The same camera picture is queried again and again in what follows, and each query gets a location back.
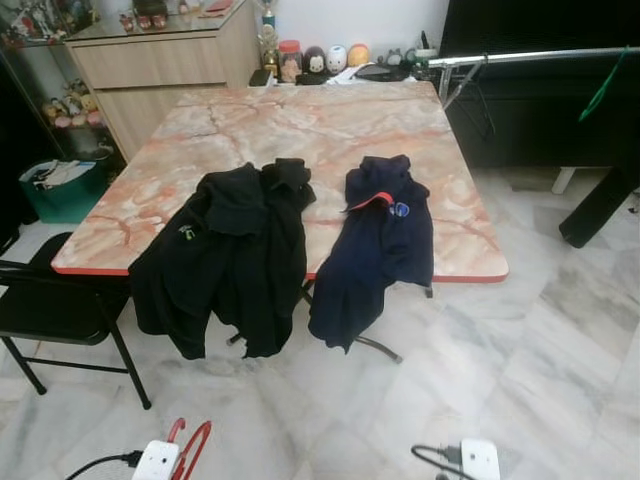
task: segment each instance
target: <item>white power plug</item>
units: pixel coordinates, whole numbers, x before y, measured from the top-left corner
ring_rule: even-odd
[[[175,443],[152,440],[144,449],[131,480],[170,480],[180,455]]]
[[[498,449],[488,440],[465,438],[460,442],[462,471],[476,480],[500,480]]]

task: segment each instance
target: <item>red table edge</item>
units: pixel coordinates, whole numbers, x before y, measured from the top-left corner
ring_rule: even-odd
[[[66,268],[51,265],[53,269],[62,275],[104,275],[110,277],[127,277],[128,270],[118,268]],[[433,283],[500,283],[509,275],[509,269],[500,275],[474,276],[474,275],[434,275]],[[315,273],[307,273],[306,280],[315,280]]]

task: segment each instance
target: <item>marble floor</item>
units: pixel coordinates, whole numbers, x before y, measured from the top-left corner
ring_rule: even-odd
[[[233,329],[211,322],[206,360],[188,362],[166,338],[141,334],[128,305],[120,325],[153,408],[141,408],[126,376],[36,365],[49,388],[39,397],[0,348],[0,479],[62,480],[164,438],[182,416],[188,431],[214,423],[196,480],[433,479],[410,447],[464,437],[497,444],[506,480],[637,480],[638,215],[625,205],[575,250],[557,225],[602,172],[579,171],[562,196],[549,192],[552,171],[472,173],[511,274],[436,285],[431,300],[412,285],[389,288],[367,335],[401,353],[401,365],[358,344],[348,356],[328,350],[308,334],[303,304],[280,355],[242,360],[242,345],[224,343]],[[5,258],[26,259],[66,229],[26,227]],[[19,345],[43,358],[119,360],[110,339]],[[130,478],[119,468],[80,478]]]

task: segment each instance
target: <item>black jacket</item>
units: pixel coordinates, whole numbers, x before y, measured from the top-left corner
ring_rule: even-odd
[[[309,330],[348,351],[382,313],[396,280],[431,286],[433,225],[429,191],[409,174],[409,159],[365,157],[347,174],[348,215],[320,267]]]
[[[246,356],[279,352],[306,273],[310,177],[298,159],[205,175],[129,268],[140,329],[202,358],[213,310],[247,340]]]

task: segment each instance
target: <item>red clip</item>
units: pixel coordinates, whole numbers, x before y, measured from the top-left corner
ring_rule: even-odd
[[[187,426],[187,422],[185,422],[184,418],[179,418],[178,420],[176,420],[176,423],[174,423],[173,427],[171,427],[171,432],[169,433],[167,442],[175,443],[175,438],[178,433],[178,430],[184,430],[186,426]],[[180,453],[180,456],[178,457],[178,465],[176,466],[176,469],[174,470],[173,475],[171,476],[171,480],[189,480],[189,477],[191,476],[191,472],[193,471],[193,467],[195,467],[196,463],[198,463],[198,458],[200,458],[200,453],[202,452],[202,449],[204,448],[205,443],[207,443],[207,439],[209,438],[209,434],[211,433],[211,427],[212,427],[211,421],[204,422],[202,425],[198,427],[198,429],[195,431],[195,433],[187,442],[187,446],[184,447],[184,450],[182,451],[182,453]],[[196,450],[196,453],[193,456],[193,460],[191,460],[191,463],[189,464],[187,473],[185,473],[183,477],[182,474],[184,473],[184,469],[185,469],[184,465],[186,463],[187,454],[189,453],[189,451],[191,450],[191,447],[193,447],[194,442],[200,435],[202,435],[202,439],[200,440],[200,445],[198,445],[198,449]]]

